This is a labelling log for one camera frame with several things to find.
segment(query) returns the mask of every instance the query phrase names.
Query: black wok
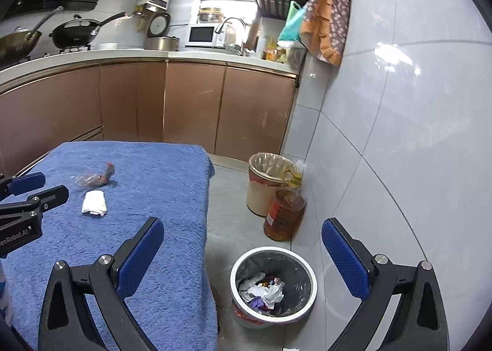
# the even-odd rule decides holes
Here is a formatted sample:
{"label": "black wok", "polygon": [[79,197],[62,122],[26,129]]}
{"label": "black wok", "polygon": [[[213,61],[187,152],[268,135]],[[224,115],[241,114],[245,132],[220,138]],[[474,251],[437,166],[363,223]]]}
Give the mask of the black wok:
{"label": "black wok", "polygon": [[62,23],[53,29],[50,37],[53,39],[55,46],[61,49],[87,46],[94,40],[102,26],[125,16],[126,13],[123,12],[99,22],[95,19],[82,18],[80,15],[75,14],[73,20]]}
{"label": "black wok", "polygon": [[18,27],[14,32],[0,37],[0,65],[13,64],[26,58],[36,47],[38,40],[42,35],[42,33],[38,31],[40,26],[62,10],[62,6],[57,7],[41,19],[41,21],[39,21],[31,30]]}

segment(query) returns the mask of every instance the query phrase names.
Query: blue tablecloth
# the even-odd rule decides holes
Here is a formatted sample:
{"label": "blue tablecloth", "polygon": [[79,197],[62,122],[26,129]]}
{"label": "blue tablecloth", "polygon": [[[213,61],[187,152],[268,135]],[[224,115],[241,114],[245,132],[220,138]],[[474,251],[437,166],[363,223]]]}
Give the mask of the blue tablecloth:
{"label": "blue tablecloth", "polygon": [[[76,177],[102,172],[107,161],[114,163],[117,181],[102,188],[108,212],[104,217],[82,215],[85,190],[75,183]],[[157,217],[164,222],[164,242],[126,304],[157,349],[216,349],[216,307],[204,263],[208,180],[214,171],[201,147],[65,143],[32,172],[46,175],[45,189],[67,186],[70,197],[45,214],[43,237],[3,261],[13,298],[13,325],[31,347],[37,349],[39,315],[53,264],[59,259],[72,266],[92,264],[99,255],[114,253],[147,218]],[[88,302],[106,347],[117,349],[93,296]]]}

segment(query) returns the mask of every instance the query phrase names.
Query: pan handle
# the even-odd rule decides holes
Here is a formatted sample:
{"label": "pan handle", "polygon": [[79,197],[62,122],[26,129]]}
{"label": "pan handle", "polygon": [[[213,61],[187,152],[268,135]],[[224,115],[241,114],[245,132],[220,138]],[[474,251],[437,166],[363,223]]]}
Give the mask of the pan handle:
{"label": "pan handle", "polygon": [[99,23],[99,28],[103,25],[106,25],[107,23],[114,21],[115,19],[123,18],[126,16],[126,13],[123,11],[122,13],[110,16],[108,19],[105,19],[104,21]]}
{"label": "pan handle", "polygon": [[56,7],[53,11],[51,11],[48,15],[45,16],[45,18],[41,19],[38,24],[33,28],[33,30],[29,31],[28,34],[26,35],[26,39],[29,40],[30,38],[33,37],[33,35],[36,33],[36,31],[41,27],[42,24],[44,24],[47,20],[49,20],[53,15],[56,13],[59,13],[60,11],[63,11],[63,6],[58,6]]}

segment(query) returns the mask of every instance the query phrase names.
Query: microwave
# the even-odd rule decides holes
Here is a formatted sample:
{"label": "microwave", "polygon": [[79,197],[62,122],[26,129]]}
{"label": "microwave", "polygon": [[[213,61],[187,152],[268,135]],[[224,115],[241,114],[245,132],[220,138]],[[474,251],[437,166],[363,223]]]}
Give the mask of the microwave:
{"label": "microwave", "polygon": [[236,43],[236,30],[233,26],[226,23],[221,33],[215,33],[220,25],[218,23],[190,24],[185,46],[224,48],[225,43]]}

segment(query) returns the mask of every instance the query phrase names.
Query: screw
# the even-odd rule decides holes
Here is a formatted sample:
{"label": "screw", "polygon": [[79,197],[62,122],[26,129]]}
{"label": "screw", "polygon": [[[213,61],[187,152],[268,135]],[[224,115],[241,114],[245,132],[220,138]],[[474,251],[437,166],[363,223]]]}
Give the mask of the screw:
{"label": "screw", "polygon": [[425,270],[431,270],[432,269],[432,264],[429,262],[429,261],[422,261],[420,263],[420,265],[422,265],[422,267],[425,269]]}
{"label": "screw", "polygon": [[375,260],[377,263],[379,263],[381,265],[386,265],[388,263],[388,257],[386,257],[385,255],[382,255],[382,254],[376,255]]}
{"label": "screw", "polygon": [[63,268],[65,268],[65,261],[58,261],[55,264],[55,269],[56,270],[62,270]]}
{"label": "screw", "polygon": [[99,259],[97,260],[101,265],[107,265],[111,261],[111,256],[110,255],[101,255]]}

